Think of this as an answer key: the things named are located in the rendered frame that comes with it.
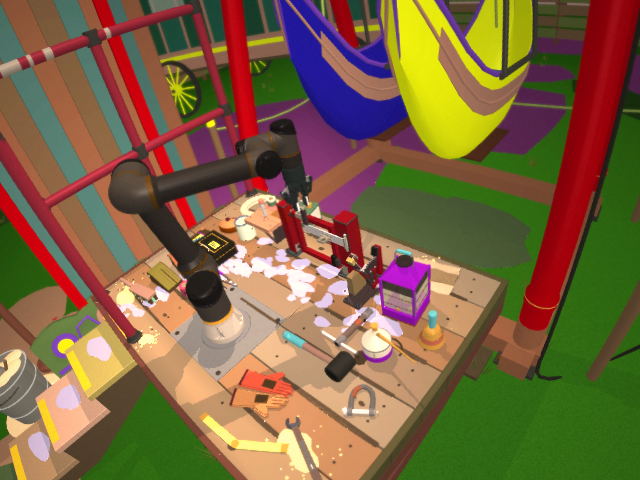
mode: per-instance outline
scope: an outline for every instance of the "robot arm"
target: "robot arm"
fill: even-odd
[[[298,195],[308,205],[311,192],[312,178],[305,174],[291,120],[273,122],[268,132],[238,142],[236,151],[234,157],[160,177],[152,176],[142,161],[126,160],[113,170],[109,185],[113,206],[140,215],[175,258],[187,279],[187,297],[209,326],[224,322],[231,314],[218,266],[204,248],[191,241],[166,203],[256,176],[272,179],[281,172],[286,184],[282,196],[296,210]]]

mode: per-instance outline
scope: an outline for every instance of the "yellow hammock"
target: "yellow hammock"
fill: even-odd
[[[502,122],[525,63],[504,80],[503,1],[484,0],[466,37],[441,0],[381,0],[389,62],[420,139],[442,158],[469,154]],[[532,0],[509,0],[508,64],[529,54]]]

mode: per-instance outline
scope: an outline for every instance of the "red glove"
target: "red glove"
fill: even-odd
[[[266,376],[253,370],[247,370],[240,380],[240,386],[271,395],[284,395],[288,397],[293,393],[293,388],[290,383],[281,380],[283,377],[284,373],[282,372],[272,373]]]

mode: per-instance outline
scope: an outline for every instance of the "wrench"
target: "wrench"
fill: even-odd
[[[307,462],[307,468],[309,469],[311,478],[313,480],[322,480],[322,476],[320,475],[320,472],[316,468],[316,464],[313,462],[313,458],[311,457],[311,452],[309,452],[309,448],[307,448],[307,444],[304,442],[304,438],[302,438],[302,433],[300,433],[300,417],[296,417],[295,423],[290,423],[289,419],[287,418],[287,428],[293,430],[293,434],[296,436],[296,440],[298,441],[298,446],[300,447],[300,451],[302,452],[304,461]]]

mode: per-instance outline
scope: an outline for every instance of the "teal bottle stopper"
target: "teal bottle stopper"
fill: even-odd
[[[429,310],[429,328],[436,328],[438,324],[438,312]]]

